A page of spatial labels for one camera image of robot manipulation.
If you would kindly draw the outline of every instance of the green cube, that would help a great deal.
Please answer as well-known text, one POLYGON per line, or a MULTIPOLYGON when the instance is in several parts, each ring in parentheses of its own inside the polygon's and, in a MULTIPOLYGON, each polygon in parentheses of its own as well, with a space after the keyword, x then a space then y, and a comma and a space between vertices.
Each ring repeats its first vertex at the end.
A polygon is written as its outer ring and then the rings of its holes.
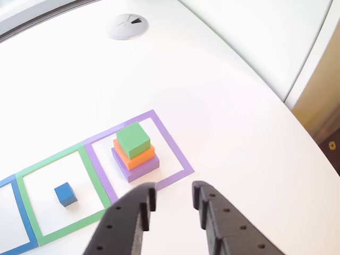
POLYGON ((117 140, 130 159, 150 148, 150 138, 138 122, 117 132, 117 140))

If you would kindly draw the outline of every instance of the wall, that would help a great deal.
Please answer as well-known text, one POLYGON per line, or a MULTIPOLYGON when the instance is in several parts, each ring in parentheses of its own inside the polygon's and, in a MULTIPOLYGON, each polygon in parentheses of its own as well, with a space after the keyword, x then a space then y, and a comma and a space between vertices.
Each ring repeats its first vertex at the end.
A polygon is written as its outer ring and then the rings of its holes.
POLYGON ((340 126, 340 23, 292 112, 317 143, 340 126))
POLYGON ((316 39, 313 48, 301 70, 292 90, 289 92, 285 105, 289 109, 293 109, 308 81, 311 79, 320 59, 322 58, 335 28, 340 19, 340 0, 333 0, 327 17, 322 24, 321 31, 316 39))
POLYGON ((283 101, 307 58, 332 1, 180 2, 225 40, 283 101))

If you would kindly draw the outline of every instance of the blue square outline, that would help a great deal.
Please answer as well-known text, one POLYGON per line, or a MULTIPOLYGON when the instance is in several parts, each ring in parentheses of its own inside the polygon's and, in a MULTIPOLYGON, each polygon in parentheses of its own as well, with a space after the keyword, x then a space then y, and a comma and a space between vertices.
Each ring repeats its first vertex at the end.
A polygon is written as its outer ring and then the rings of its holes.
POLYGON ((15 174, 3 179, 2 181, 0 181, 0 188, 7 185, 7 184, 11 184, 12 186, 12 190, 14 193, 14 197, 15 197, 15 202, 16 205, 18 206, 18 210, 23 222, 23 226, 25 227, 28 239, 30 240, 28 243, 22 244, 21 246, 18 246, 16 248, 13 248, 11 250, 5 251, 3 253, 0 253, 0 255, 17 255, 17 254, 21 254, 24 252, 27 252, 29 250, 32 250, 34 248, 39 247, 38 241, 36 239, 36 236, 33 232, 32 226, 30 221, 28 220, 28 216, 26 213, 26 209, 23 205, 23 201, 20 195, 20 191, 19 191, 19 187, 18 187, 18 183, 16 181, 16 177, 15 174))

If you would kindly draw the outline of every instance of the block tower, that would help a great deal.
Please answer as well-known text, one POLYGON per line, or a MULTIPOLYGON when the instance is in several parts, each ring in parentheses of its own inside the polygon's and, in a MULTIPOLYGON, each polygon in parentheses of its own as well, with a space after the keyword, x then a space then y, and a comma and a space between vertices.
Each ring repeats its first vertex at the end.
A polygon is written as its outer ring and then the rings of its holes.
POLYGON ((149 136, 138 122, 117 132, 112 154, 128 182, 159 167, 149 136))

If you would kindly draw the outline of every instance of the orange block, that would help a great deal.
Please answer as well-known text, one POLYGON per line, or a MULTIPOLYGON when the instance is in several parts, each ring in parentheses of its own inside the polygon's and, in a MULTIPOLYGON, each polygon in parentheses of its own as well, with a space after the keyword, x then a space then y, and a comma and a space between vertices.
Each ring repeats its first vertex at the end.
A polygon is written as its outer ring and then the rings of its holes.
POLYGON ((117 139, 113 140, 113 145, 115 146, 117 154, 120 156, 121 160, 124 162, 125 166, 129 170, 133 170, 135 167, 143 164, 144 162, 148 161, 149 159, 152 159, 155 156, 155 148, 152 146, 152 144, 149 149, 135 156, 132 159, 129 159, 129 157, 126 155, 123 148, 118 143, 117 139))

